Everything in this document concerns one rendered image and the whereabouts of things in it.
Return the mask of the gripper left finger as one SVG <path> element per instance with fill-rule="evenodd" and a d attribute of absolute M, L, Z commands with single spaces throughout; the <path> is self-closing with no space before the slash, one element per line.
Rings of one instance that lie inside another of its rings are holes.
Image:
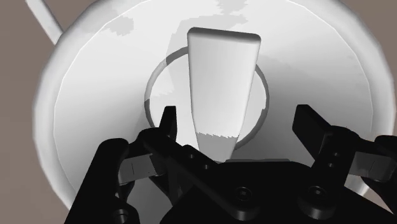
<path fill-rule="evenodd" d="M 138 179 L 150 178 L 172 204 L 159 224 L 237 224 L 258 218 L 253 189 L 227 177 L 217 164 L 176 142 L 176 107 L 164 109 L 160 126 L 139 133 L 133 143 L 103 141 L 88 168 L 64 224 L 141 224 L 127 197 Z"/>

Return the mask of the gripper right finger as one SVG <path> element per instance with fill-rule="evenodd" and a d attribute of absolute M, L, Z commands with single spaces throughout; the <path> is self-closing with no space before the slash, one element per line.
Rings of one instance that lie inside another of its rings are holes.
<path fill-rule="evenodd" d="M 346 127 L 330 125 L 307 104 L 296 107 L 292 130 L 314 159 L 298 198 L 303 213 L 316 220 L 334 217 L 352 174 L 361 177 L 397 216 L 397 136 L 365 140 Z"/>

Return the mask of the white round bowl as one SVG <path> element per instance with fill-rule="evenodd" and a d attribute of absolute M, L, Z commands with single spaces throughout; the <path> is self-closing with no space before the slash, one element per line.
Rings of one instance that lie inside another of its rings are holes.
<path fill-rule="evenodd" d="M 256 33 L 261 75 L 235 159 L 313 160 L 291 130 L 297 104 L 362 138 L 391 135 L 397 107 L 382 49 L 339 0 L 97 0 L 43 69 L 33 138 L 54 192 L 70 207 L 98 145 L 133 141 L 175 104 L 178 143 L 196 145 L 187 44 L 192 27 Z"/>

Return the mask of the white spatula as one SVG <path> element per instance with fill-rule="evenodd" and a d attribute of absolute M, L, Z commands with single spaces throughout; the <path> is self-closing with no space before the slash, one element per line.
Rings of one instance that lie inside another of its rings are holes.
<path fill-rule="evenodd" d="M 192 27 L 187 33 L 192 119 L 200 152 L 230 159 L 244 123 L 261 38 Z"/>

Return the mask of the white rod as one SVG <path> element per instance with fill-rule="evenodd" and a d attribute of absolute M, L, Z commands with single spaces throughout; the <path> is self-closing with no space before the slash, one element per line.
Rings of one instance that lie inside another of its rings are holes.
<path fill-rule="evenodd" d="M 56 45 L 59 38 L 63 34 L 63 29 L 60 26 L 55 15 L 52 13 L 50 7 L 45 0 L 24 0 L 35 19 L 40 24 L 42 30 L 48 36 L 49 40 Z"/>

